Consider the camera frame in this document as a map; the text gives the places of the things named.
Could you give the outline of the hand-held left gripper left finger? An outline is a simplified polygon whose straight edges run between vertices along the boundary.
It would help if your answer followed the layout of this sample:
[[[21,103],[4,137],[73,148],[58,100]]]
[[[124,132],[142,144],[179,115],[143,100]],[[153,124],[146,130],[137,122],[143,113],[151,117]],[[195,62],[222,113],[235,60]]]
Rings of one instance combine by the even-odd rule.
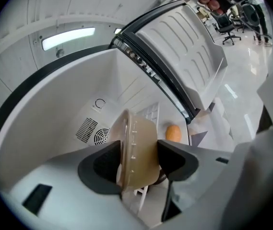
[[[116,183],[120,142],[56,156],[3,198],[30,230],[146,230],[122,203]]]

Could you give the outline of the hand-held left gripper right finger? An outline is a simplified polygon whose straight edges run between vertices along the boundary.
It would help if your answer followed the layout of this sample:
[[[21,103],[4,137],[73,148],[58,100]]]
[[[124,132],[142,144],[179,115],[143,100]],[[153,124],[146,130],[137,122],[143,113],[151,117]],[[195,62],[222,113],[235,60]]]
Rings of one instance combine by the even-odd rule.
[[[231,153],[159,140],[160,230],[273,230],[273,128]]]

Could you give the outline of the white table with triangle pattern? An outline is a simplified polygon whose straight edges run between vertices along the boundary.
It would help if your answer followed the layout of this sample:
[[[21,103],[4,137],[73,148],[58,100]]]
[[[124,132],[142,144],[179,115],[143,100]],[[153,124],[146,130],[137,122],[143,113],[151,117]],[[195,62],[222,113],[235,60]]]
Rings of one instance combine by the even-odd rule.
[[[188,133],[191,144],[196,147],[226,152],[233,152],[235,148],[224,105],[217,97],[188,124]]]

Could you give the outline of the black office chair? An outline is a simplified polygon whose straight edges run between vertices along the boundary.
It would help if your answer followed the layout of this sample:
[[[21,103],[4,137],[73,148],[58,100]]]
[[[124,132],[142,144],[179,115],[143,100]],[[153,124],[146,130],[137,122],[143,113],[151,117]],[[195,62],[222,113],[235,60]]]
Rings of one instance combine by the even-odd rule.
[[[228,40],[230,40],[232,42],[232,45],[234,45],[235,44],[233,41],[234,38],[238,38],[240,41],[242,40],[240,36],[236,36],[233,33],[235,27],[226,14],[217,16],[215,20],[218,24],[218,32],[220,34],[227,34],[227,36],[222,41],[222,45],[224,45],[225,42]]]
[[[230,8],[235,21],[240,22],[244,27],[254,31],[255,34],[260,35],[256,30],[260,26],[260,20],[255,8],[249,4],[237,4]]]

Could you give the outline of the black mini fridge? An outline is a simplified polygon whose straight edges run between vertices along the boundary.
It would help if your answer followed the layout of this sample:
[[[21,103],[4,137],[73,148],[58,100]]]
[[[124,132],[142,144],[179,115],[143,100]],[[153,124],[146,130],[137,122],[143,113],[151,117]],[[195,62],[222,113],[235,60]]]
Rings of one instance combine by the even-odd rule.
[[[108,143],[109,131],[125,109],[136,113],[159,103],[157,142],[166,140],[168,126],[177,125],[182,134],[178,143],[193,146],[188,124],[217,97],[226,70],[222,47],[182,0],[145,13],[106,45],[44,66],[0,108],[4,205],[10,210],[3,194],[36,167]],[[136,215],[121,193],[122,203],[143,223],[152,198],[146,194]]]

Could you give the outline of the orange fruit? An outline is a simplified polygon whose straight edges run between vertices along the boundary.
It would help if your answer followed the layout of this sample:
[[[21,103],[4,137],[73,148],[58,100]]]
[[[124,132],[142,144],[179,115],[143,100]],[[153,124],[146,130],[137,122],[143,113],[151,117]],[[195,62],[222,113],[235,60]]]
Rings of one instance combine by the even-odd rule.
[[[180,142],[182,139],[182,134],[180,127],[177,125],[170,125],[166,129],[166,140],[173,142]]]

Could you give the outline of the ceiling light panel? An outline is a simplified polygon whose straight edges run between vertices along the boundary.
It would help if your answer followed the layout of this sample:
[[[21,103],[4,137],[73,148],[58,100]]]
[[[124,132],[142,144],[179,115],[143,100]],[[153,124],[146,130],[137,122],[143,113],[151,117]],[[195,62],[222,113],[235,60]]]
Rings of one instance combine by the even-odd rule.
[[[66,43],[75,39],[87,37],[87,36],[92,36],[94,33],[95,33],[94,27],[63,32],[61,34],[57,34],[57,35],[43,39],[42,48],[44,51],[47,51],[63,43]]]

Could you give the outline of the beige tray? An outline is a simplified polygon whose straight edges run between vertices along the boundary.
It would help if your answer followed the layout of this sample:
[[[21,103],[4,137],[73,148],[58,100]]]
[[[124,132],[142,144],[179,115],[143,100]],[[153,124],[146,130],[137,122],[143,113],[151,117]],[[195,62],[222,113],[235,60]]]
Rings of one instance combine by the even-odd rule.
[[[108,142],[120,141],[120,177],[122,191],[134,191],[158,179],[160,165],[156,124],[125,109],[112,125]]]

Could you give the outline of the dark eggplant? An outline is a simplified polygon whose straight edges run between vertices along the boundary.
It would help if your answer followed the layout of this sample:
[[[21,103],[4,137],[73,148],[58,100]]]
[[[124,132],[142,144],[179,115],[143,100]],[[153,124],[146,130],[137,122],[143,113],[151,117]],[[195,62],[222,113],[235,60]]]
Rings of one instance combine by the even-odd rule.
[[[158,179],[152,185],[159,185],[166,179],[166,174],[162,169],[160,169]]]

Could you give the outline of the person's right hand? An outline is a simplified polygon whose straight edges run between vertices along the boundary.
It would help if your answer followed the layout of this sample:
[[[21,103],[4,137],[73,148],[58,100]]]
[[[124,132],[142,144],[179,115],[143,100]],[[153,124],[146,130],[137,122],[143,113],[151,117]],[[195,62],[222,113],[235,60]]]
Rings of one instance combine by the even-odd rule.
[[[198,0],[201,5],[206,6],[209,10],[216,12],[218,15],[222,15],[225,12],[220,8],[220,4],[217,0]]]

